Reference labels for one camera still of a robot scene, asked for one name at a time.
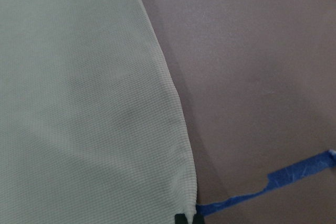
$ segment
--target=tape strip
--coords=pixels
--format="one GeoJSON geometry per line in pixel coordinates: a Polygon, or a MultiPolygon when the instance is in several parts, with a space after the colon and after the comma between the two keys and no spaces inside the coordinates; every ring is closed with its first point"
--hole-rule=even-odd
{"type": "Polygon", "coordinates": [[[262,190],[255,194],[246,194],[241,196],[234,196],[222,202],[216,202],[208,205],[196,205],[196,211],[198,214],[207,216],[215,212],[221,211],[225,208],[231,207],[245,200],[255,198],[268,191],[275,190],[285,185],[294,183],[300,179],[316,174],[326,168],[336,166],[336,152],[329,150],[318,154],[314,157],[310,157],[293,165],[287,166],[283,169],[267,175],[268,184],[262,190]]]}

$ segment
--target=textured fabric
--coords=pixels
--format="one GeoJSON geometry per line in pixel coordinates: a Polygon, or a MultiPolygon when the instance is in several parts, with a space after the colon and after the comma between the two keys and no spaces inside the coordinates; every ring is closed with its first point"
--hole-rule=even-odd
{"type": "Polygon", "coordinates": [[[173,224],[195,203],[141,0],[0,0],[0,223],[173,224]]]}

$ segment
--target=blue tape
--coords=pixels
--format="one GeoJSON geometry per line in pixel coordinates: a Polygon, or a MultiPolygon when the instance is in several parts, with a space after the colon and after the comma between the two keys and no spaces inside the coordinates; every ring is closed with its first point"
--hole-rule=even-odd
{"type": "Polygon", "coordinates": [[[283,169],[267,175],[268,184],[262,190],[255,194],[246,194],[241,196],[234,196],[223,202],[216,202],[208,205],[196,205],[196,211],[198,214],[207,216],[215,212],[221,211],[225,208],[231,207],[245,200],[255,198],[268,191],[275,190],[285,185],[294,183],[302,178],[316,174],[326,168],[336,166],[336,152],[329,150],[318,154],[314,157],[310,157],[293,165],[287,166],[283,169]]]}

